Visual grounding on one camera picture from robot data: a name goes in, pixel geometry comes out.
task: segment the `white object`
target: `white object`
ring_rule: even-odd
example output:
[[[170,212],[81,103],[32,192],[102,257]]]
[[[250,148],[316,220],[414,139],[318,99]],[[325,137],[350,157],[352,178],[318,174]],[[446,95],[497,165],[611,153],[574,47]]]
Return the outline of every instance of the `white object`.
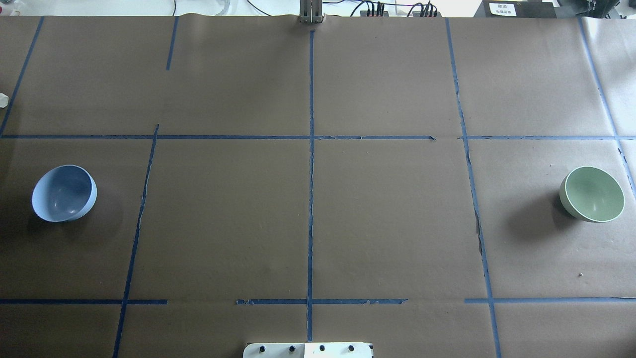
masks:
[[[7,107],[8,104],[9,104],[9,97],[4,93],[0,93],[0,108]]]
[[[2,8],[2,12],[0,12],[0,16],[20,16],[21,5],[22,5],[22,2],[20,0],[10,4],[5,4],[2,1],[0,1],[0,8]]]
[[[251,343],[243,358],[373,358],[372,347],[364,342]]]
[[[36,184],[31,205],[49,222],[73,221],[86,215],[97,200],[97,185],[88,172],[75,165],[53,168]]]
[[[514,4],[490,3],[490,13],[499,16],[516,16]]]

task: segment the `white mount plate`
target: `white mount plate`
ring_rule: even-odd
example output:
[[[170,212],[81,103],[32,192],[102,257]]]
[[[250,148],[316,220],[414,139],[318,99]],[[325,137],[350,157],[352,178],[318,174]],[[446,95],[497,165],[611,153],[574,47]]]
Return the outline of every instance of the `white mount plate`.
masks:
[[[250,343],[243,350],[243,358],[283,357],[373,358],[373,345],[364,342]]]

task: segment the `white label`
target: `white label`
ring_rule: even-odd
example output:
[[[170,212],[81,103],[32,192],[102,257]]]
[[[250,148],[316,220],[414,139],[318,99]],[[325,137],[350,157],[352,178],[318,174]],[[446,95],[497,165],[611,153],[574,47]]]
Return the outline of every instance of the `white label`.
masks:
[[[499,16],[516,16],[514,4],[489,3],[490,13]]]

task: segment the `blue bowl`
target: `blue bowl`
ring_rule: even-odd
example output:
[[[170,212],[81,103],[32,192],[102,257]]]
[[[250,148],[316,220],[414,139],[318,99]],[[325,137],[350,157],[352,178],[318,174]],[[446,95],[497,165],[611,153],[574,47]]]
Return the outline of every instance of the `blue bowl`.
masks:
[[[31,205],[50,222],[73,221],[86,215],[97,199],[95,180],[84,168],[74,165],[51,169],[38,181]]]

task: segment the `tabletop grid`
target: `tabletop grid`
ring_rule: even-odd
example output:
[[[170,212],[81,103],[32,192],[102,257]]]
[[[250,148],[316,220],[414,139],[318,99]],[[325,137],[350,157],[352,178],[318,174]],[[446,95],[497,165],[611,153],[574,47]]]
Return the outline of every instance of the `tabletop grid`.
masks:
[[[589,65],[594,75],[594,79],[598,86],[598,91],[600,97],[602,99],[603,107],[607,113],[607,116],[611,122],[613,136],[520,136],[520,135],[510,135],[510,136],[471,136],[468,134],[466,129],[466,122],[464,118],[464,112],[462,110],[462,105],[460,101],[460,91],[459,91],[459,81],[457,75],[457,68],[455,64],[455,54],[453,51],[453,41],[452,41],[452,32],[451,26],[448,19],[445,19],[446,25],[446,34],[448,38],[448,51],[450,56],[450,64],[452,66],[453,73],[453,81],[454,88],[457,100],[457,110],[459,115],[459,122],[462,129],[462,136],[457,138],[458,140],[462,140],[464,144],[464,151],[466,157],[466,166],[467,166],[467,174],[470,181],[470,189],[471,195],[473,199],[473,207],[476,216],[477,226],[478,226],[478,236],[481,245],[481,260],[483,264],[483,274],[485,277],[485,285],[487,291],[486,298],[466,298],[464,300],[465,304],[487,304],[490,311],[490,321],[492,326],[492,332],[494,337],[494,347],[497,358],[502,357],[500,342],[499,342],[499,330],[497,327],[497,316],[496,316],[496,305],[498,304],[527,304],[527,303],[544,303],[544,304],[559,304],[559,303],[633,303],[636,302],[636,297],[523,297],[523,298],[505,298],[505,297],[494,297],[492,294],[492,287],[490,281],[490,273],[488,270],[488,257],[487,257],[487,239],[484,237],[482,223],[481,223],[481,215],[480,215],[480,207],[477,198],[477,190],[478,188],[475,185],[474,175],[473,175],[473,165],[470,159],[470,141],[474,140],[614,140],[616,142],[617,149],[623,161],[623,166],[625,169],[625,175],[627,176],[630,185],[632,194],[636,197],[636,187],[634,186],[633,176],[628,166],[627,158],[625,157],[625,153],[621,146],[621,140],[634,140],[636,136],[619,136],[616,131],[616,125],[614,123],[614,119],[612,117],[611,110],[607,104],[605,99],[605,93],[598,79],[598,74],[595,68],[594,61],[590,54],[588,39],[584,32],[584,25],[581,19],[579,21],[579,28],[581,31],[581,36],[584,41],[584,49],[585,55],[587,56]],[[170,41],[170,49],[167,58],[166,70],[169,71],[172,65],[172,53],[175,46],[175,41],[177,38],[177,27],[179,23],[179,17],[175,17],[174,20],[174,28],[172,31],[172,39]],[[258,135],[175,135],[175,134],[159,134],[160,126],[159,124],[155,127],[154,134],[152,135],[37,135],[37,134],[12,134],[12,135],[3,135],[4,128],[6,124],[10,120],[10,113],[13,107],[13,103],[15,98],[19,95],[18,90],[20,87],[20,83],[22,78],[27,71],[29,59],[31,58],[31,54],[36,46],[36,42],[38,40],[38,36],[40,31],[45,25],[45,18],[41,17],[38,28],[33,36],[33,40],[31,46],[29,48],[28,54],[24,60],[24,65],[22,66],[22,70],[20,72],[20,76],[18,77],[18,81],[15,85],[15,89],[13,91],[13,95],[11,97],[11,101],[6,109],[4,114],[4,119],[2,125],[0,127],[0,139],[20,139],[20,140],[38,140],[38,139],[121,139],[121,140],[150,140],[152,139],[152,146],[149,154],[148,168],[146,171],[146,177],[144,182],[144,187],[142,191],[141,204],[139,208],[139,216],[137,219],[137,228],[135,231],[134,244],[132,248],[132,253],[130,256],[130,262],[128,266],[128,276],[126,280],[126,285],[123,292],[123,297],[121,299],[29,299],[29,298],[14,298],[14,299],[0,299],[0,304],[114,304],[121,306],[120,313],[120,321],[118,324],[118,332],[116,336],[116,341],[114,343],[113,349],[113,357],[118,356],[120,340],[121,340],[121,332],[125,329],[125,315],[126,315],[126,307],[129,304],[158,304],[164,305],[169,304],[168,300],[165,299],[128,299],[128,293],[130,290],[130,282],[132,279],[132,275],[134,272],[134,263],[135,263],[135,255],[137,251],[137,244],[139,241],[139,233],[142,229],[142,214],[144,211],[144,205],[146,202],[146,196],[148,195],[148,179],[151,174],[151,165],[153,163],[153,156],[155,153],[155,146],[158,141],[161,140],[307,140],[309,142],[310,148],[310,163],[309,163],[309,188],[308,188],[308,231],[307,231],[307,255],[308,255],[308,265],[307,265],[307,296],[305,298],[298,299],[237,299],[236,305],[259,305],[259,304],[304,304],[307,306],[307,341],[312,341],[312,307],[314,304],[364,304],[364,303],[372,303],[372,304],[403,304],[408,301],[408,297],[402,298],[391,298],[391,297],[371,297],[371,298],[359,298],[359,299],[314,299],[313,297],[313,203],[314,203],[314,142],[316,140],[426,140],[426,141],[434,141],[436,138],[434,136],[409,136],[409,135],[393,135],[393,136],[356,136],[356,135],[334,135],[334,136],[316,136],[314,134],[314,36],[315,31],[309,31],[309,63],[308,63],[308,76],[310,78],[309,81],[309,109],[308,109],[308,125],[309,125],[309,135],[299,135],[299,136],[258,136]]]

